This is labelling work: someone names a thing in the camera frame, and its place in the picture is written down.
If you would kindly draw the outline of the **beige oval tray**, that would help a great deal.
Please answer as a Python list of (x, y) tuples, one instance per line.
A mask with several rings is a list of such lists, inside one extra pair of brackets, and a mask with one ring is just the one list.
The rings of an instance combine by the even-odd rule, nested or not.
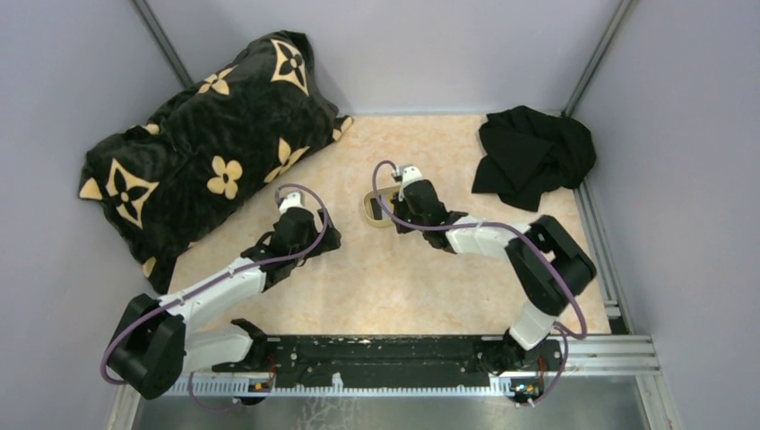
[(373, 228), (389, 228), (394, 226), (394, 222), (382, 209), (383, 204), (390, 212), (393, 212), (393, 196), (400, 191), (398, 185), (379, 188), (377, 193), (369, 191), (363, 199), (363, 208), (366, 223)]

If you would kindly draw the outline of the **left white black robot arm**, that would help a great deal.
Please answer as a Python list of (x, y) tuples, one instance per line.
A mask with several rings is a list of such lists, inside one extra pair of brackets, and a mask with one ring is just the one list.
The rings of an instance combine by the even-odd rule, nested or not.
[(340, 245), (341, 234), (326, 209), (284, 210), (272, 231), (218, 273), (173, 294), (134, 297), (101, 360), (102, 377), (153, 400), (197, 370), (224, 363), (239, 363), (248, 371), (262, 368), (269, 348), (255, 338), (250, 323), (211, 331), (203, 326), (285, 280), (307, 259)]

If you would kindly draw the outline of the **brown leather card holder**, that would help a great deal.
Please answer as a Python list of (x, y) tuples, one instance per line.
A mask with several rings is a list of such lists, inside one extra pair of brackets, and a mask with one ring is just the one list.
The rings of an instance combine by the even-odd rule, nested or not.
[(369, 212), (372, 220), (381, 221), (387, 219), (383, 205), (375, 197), (369, 199)]

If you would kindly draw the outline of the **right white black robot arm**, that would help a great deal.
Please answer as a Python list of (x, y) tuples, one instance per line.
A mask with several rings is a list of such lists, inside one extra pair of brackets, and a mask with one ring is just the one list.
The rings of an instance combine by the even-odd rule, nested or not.
[(527, 369), (537, 361), (539, 344), (596, 277), (591, 258), (552, 216), (543, 215), (529, 224), (504, 224), (449, 211), (427, 179), (393, 193), (391, 205), (401, 220), (396, 224), (400, 234), (417, 230), (435, 249), (512, 265), (527, 297), (505, 344), (505, 359), (516, 369)]

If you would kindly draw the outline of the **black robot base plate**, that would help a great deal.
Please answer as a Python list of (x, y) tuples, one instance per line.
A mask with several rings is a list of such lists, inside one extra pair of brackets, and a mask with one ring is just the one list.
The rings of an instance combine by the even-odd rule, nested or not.
[(277, 388), (321, 388), (339, 375), (351, 389), (480, 388), (504, 372), (556, 371), (560, 344), (525, 351), (508, 336), (260, 336), (217, 373), (274, 374)]

